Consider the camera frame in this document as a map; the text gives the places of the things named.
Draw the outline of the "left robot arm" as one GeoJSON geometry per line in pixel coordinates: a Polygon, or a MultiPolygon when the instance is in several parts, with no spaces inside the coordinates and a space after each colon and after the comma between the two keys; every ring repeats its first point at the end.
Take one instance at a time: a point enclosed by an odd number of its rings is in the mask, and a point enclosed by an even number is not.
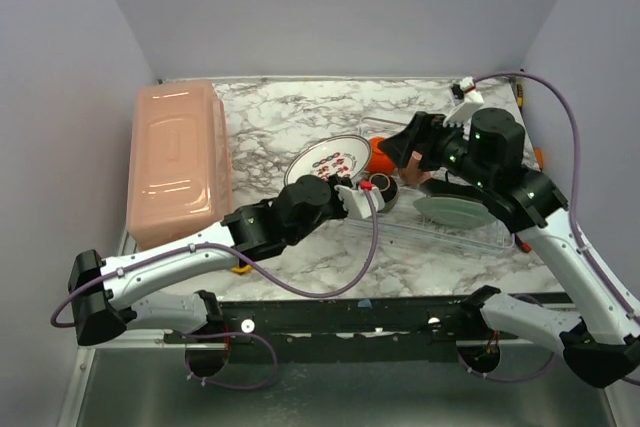
{"type": "Polygon", "coordinates": [[[237,208],[220,222],[128,257],[79,253],[68,281],[72,326],[81,346],[110,341],[141,319],[136,308],[164,288],[240,264],[277,257],[323,223],[344,219],[338,189],[349,179],[304,175],[279,195],[237,208]]]}

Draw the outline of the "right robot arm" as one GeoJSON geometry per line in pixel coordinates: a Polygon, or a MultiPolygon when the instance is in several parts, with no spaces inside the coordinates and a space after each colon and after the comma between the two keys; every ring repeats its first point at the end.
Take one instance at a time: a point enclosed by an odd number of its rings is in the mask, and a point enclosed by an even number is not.
{"type": "Polygon", "coordinates": [[[421,169],[444,168],[467,182],[488,211],[543,260],[576,308],[562,314],[483,287],[464,300],[464,310],[492,331],[562,356],[581,380],[604,388],[639,366],[639,303],[580,242],[558,187],[524,164],[524,140],[524,127],[509,112],[483,108],[468,129],[418,112],[379,148],[398,168],[418,153],[421,169]]]}

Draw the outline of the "beige bowl dark rim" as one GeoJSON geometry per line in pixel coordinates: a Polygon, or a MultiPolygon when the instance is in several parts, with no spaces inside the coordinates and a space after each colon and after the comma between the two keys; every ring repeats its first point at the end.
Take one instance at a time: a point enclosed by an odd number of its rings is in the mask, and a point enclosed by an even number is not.
{"type": "Polygon", "coordinates": [[[393,209],[399,196],[399,188],[396,181],[384,173],[371,174],[368,180],[379,189],[384,200],[384,207],[381,212],[388,212],[393,209]]]}

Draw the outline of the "orange bowl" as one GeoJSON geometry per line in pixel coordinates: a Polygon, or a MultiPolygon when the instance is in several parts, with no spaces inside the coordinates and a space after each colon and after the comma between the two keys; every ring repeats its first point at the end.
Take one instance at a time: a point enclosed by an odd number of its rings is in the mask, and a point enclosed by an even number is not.
{"type": "Polygon", "coordinates": [[[373,137],[369,139],[371,156],[366,166],[369,174],[384,174],[390,176],[396,170],[394,163],[380,150],[379,144],[383,137],[373,137]]]}

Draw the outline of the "white plate red characters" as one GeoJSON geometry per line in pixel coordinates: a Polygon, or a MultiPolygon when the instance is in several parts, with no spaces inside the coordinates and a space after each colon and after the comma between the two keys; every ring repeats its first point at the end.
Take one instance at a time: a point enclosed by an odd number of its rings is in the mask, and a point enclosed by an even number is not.
{"type": "Polygon", "coordinates": [[[359,135],[345,134],[322,140],[291,162],[284,176],[284,185],[292,184],[305,175],[322,180],[332,175],[356,178],[365,170],[371,154],[371,145],[359,135]]]}

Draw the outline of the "pink floral mug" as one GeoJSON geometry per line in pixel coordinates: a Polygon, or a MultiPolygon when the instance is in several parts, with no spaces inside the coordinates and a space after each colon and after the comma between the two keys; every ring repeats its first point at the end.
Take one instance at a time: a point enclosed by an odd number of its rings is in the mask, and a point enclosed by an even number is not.
{"type": "Polygon", "coordinates": [[[413,151],[411,157],[404,168],[398,170],[402,181],[411,187],[418,187],[431,178],[431,173],[420,168],[422,155],[413,151]]]}

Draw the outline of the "mint floral round plate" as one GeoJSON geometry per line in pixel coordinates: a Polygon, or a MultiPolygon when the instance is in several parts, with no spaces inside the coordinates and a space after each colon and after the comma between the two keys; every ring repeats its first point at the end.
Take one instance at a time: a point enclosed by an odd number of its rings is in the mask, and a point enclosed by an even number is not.
{"type": "Polygon", "coordinates": [[[413,202],[416,210],[437,225],[475,229],[492,224],[496,218],[479,202],[454,197],[422,197],[413,202]]]}

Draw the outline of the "teal square plate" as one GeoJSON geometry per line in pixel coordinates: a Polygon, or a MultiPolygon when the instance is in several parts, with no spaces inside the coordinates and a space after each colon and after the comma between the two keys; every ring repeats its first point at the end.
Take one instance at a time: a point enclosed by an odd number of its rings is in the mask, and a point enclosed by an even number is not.
{"type": "Polygon", "coordinates": [[[424,181],[418,189],[426,196],[432,197],[454,197],[475,202],[480,202],[484,198],[484,193],[473,186],[460,185],[435,178],[424,181]]]}

